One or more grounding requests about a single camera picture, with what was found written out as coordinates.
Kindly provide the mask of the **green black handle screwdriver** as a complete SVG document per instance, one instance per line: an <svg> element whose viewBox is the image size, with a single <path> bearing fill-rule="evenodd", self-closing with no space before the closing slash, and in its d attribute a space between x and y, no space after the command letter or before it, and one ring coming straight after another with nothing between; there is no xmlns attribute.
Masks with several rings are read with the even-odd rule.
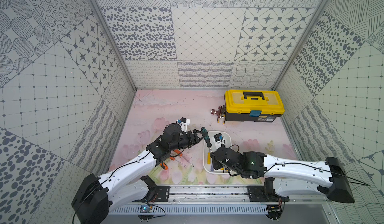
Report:
<svg viewBox="0 0 384 224"><path fill-rule="evenodd" d="M205 127L202 127L201 128L201 132L203 134L203 138L204 138L204 141L205 141L205 143L207 145L209 153L212 153L212 143L210 141L210 137L209 137L208 131L206 130Z"/></svg>

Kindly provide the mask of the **large orange black screwdriver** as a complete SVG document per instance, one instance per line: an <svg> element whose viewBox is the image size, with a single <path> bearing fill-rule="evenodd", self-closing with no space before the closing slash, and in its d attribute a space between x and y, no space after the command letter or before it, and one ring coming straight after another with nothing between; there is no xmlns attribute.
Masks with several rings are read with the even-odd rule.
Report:
<svg viewBox="0 0 384 224"><path fill-rule="evenodd" d="M177 154L177 156L180 156L184 160L186 160L192 167L195 167L186 157L184 157L183 152L179 150L174 150L174 152Z"/></svg>

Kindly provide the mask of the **yellow handle screwdriver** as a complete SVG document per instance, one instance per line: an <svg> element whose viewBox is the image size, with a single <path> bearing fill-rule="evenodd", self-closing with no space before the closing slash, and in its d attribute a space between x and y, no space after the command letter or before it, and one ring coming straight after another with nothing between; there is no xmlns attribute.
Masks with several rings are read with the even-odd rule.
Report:
<svg viewBox="0 0 384 224"><path fill-rule="evenodd" d="M211 161L211 153L208 152L208 154L207 154L207 164L210 165L211 162L212 162L212 161Z"/></svg>

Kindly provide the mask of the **white plastic storage box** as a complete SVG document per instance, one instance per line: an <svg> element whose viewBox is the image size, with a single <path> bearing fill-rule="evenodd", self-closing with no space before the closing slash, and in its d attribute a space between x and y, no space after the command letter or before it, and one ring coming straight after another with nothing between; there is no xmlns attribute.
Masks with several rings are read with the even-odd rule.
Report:
<svg viewBox="0 0 384 224"><path fill-rule="evenodd" d="M212 143L212 151L213 152L217 150L216 147L215 147L215 141L214 141L214 135L217 134L217 133L221 133L224 136L224 139L225 139L225 142L226 142L226 147L230 147L232 145L231 137L226 132L222 132L222 131L209 131L208 134L209 134L209 137L210 137L210 141ZM227 175L228 176L227 170L225 170L224 168L221 168L219 170L214 170L213 172L210 171L211 165L207 164L207 154L208 154L209 151L208 151L208 148L207 148L207 145L206 145L205 141L203 141L203 143L204 143L204 154L203 154L204 169L209 174L212 174L212 175Z"/></svg>

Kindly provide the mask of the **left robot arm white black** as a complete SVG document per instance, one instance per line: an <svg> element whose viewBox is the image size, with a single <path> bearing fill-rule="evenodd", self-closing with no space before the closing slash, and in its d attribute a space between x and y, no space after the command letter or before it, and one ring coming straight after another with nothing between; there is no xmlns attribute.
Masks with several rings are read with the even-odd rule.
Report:
<svg viewBox="0 0 384 224"><path fill-rule="evenodd" d="M183 151L208 138L204 127L187 130L187 126L184 118L169 124L131 161L99 177L86 176L72 201L73 217L82 224L100 224L109 212L126 203L153 200L157 186L148 174L173 151Z"/></svg>

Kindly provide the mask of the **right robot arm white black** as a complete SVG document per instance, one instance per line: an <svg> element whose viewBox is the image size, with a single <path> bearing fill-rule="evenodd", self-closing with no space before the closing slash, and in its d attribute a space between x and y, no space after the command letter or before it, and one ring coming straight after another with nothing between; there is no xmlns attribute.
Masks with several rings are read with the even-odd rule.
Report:
<svg viewBox="0 0 384 224"><path fill-rule="evenodd" d="M335 157L324 161L295 161L249 151L239 153L222 145L210 154L214 170L224 168L232 177L264 178L266 190L279 197L319 194L329 200L353 204L348 177Z"/></svg>

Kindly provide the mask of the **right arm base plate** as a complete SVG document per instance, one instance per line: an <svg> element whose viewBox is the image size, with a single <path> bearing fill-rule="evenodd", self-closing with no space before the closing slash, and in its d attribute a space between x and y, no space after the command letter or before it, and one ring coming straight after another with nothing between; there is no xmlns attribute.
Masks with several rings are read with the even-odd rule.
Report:
<svg viewBox="0 0 384 224"><path fill-rule="evenodd" d="M250 202L289 202L289 197L281 197L275 190L267 190L264 186L247 186L247 193Z"/></svg>

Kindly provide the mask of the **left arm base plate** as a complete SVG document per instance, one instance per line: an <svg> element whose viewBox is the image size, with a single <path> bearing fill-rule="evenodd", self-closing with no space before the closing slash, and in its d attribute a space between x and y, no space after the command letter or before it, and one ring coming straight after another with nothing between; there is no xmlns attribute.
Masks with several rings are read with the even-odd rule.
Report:
<svg viewBox="0 0 384 224"><path fill-rule="evenodd" d="M148 193L141 199L141 201L144 203L165 203L169 201L169 195L170 186L156 186L149 188Z"/></svg>

